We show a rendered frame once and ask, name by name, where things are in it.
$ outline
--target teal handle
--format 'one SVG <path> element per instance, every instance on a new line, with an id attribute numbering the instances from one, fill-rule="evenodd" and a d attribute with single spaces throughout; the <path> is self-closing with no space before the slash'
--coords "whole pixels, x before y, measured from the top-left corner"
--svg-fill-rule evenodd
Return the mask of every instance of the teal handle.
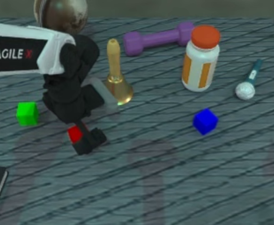
<path id="1" fill-rule="evenodd" d="M 249 82 L 252 85 L 254 85 L 256 77 L 257 77 L 257 75 L 259 73 L 259 70 L 262 67 L 262 64 L 263 64 L 263 60 L 257 60 L 254 63 L 250 74 L 248 75 L 247 79 L 245 80 L 246 82 Z"/>

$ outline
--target green cube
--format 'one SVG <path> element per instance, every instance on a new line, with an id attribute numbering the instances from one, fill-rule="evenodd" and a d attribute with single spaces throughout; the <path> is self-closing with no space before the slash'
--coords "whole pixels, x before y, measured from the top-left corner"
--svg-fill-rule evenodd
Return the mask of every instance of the green cube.
<path id="1" fill-rule="evenodd" d="M 38 124 L 39 111 L 36 102 L 18 103 L 16 118 L 20 126 L 33 126 Z"/>

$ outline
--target robotic arm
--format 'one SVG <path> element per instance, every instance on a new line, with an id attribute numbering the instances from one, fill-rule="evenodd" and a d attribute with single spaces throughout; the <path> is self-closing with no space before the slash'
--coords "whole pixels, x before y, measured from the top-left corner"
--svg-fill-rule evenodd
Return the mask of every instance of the robotic arm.
<path id="1" fill-rule="evenodd" d="M 48 91 L 44 93 L 43 101 L 60 120 L 75 123 L 81 131 L 82 138 L 73 143 L 77 154 L 81 155 L 104 143 L 106 137 L 97 128 L 88 131 L 81 122 L 79 111 L 86 111 L 86 106 L 89 110 L 99 107 L 103 99 L 92 85 L 81 88 L 99 56 L 99 49 L 90 39 L 87 43 L 84 36 L 77 36 L 76 40 L 54 30 L 0 23 L 0 76 L 44 75 L 44 87 Z"/>

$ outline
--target blue cube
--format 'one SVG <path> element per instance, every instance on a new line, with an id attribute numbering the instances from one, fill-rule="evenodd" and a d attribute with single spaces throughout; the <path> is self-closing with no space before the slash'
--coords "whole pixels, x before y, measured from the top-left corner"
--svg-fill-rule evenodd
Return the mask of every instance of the blue cube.
<path id="1" fill-rule="evenodd" d="M 209 109 L 204 109 L 194 116 L 193 126 L 202 134 L 214 130 L 218 123 L 218 117 L 216 117 Z"/>

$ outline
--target table surface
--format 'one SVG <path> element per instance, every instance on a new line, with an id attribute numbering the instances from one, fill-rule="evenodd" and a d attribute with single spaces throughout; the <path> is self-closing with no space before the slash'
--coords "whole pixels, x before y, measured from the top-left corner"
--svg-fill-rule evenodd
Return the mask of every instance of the table surface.
<path id="1" fill-rule="evenodd" d="M 222 33 L 212 86 L 203 93 L 183 88 L 182 47 L 122 54 L 134 98 L 85 120 L 109 139 L 88 156 L 75 154 L 67 127 L 41 103 L 42 76 L 0 77 L 0 165 L 10 172 L 0 225 L 274 225 L 274 19 L 188 19 Z M 106 78 L 109 38 L 122 44 L 126 31 L 157 32 L 182 20 L 90 19 L 83 33 L 101 49 L 90 76 Z M 256 96 L 242 102 L 234 87 L 259 58 Z M 38 126 L 17 124 L 21 101 L 38 102 Z M 204 108 L 219 117 L 207 136 L 192 127 Z"/>

